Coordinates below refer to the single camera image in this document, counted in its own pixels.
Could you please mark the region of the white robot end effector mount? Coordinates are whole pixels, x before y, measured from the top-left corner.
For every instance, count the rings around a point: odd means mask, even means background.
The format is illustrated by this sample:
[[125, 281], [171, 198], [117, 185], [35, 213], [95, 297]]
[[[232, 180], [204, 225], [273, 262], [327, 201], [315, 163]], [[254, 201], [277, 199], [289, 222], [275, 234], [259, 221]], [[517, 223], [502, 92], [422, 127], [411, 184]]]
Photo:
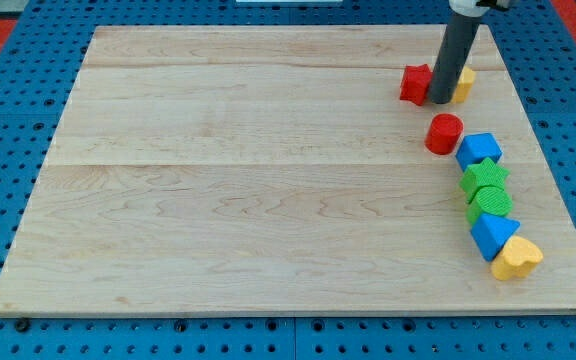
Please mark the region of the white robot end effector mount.
[[513, 0], [449, 0], [452, 11], [467, 17], [482, 17], [488, 10], [508, 11]]

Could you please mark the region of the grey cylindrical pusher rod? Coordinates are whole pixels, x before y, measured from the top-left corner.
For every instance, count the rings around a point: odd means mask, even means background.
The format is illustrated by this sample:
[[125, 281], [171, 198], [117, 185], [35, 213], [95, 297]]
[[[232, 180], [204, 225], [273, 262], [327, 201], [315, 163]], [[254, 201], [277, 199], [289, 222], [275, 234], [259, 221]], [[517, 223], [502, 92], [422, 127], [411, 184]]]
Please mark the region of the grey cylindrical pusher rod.
[[480, 17], [452, 13], [429, 84], [428, 98], [433, 103], [446, 104], [452, 100], [480, 23]]

